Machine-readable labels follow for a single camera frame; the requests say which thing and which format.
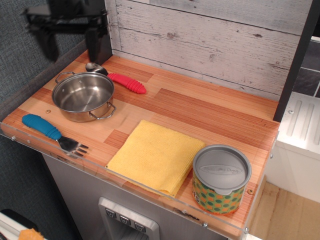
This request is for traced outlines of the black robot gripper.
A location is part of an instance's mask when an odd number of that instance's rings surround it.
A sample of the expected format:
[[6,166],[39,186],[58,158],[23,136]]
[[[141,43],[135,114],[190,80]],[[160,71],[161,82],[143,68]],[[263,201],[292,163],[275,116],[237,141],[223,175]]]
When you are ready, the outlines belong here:
[[88,14],[85,4],[44,4],[27,7],[22,14],[27,21],[26,28],[37,35],[39,46],[50,61],[55,62],[59,57],[55,34],[85,34],[90,62],[104,63],[101,50],[104,36],[96,29],[86,31]]

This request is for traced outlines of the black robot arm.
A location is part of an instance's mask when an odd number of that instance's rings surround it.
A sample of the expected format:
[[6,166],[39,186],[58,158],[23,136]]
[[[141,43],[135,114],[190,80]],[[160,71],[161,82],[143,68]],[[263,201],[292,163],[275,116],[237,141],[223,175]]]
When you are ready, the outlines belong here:
[[56,61],[57,34],[84,35],[89,60],[103,64],[112,56],[107,9],[103,0],[48,0],[24,9],[27,30],[34,35],[44,56]]

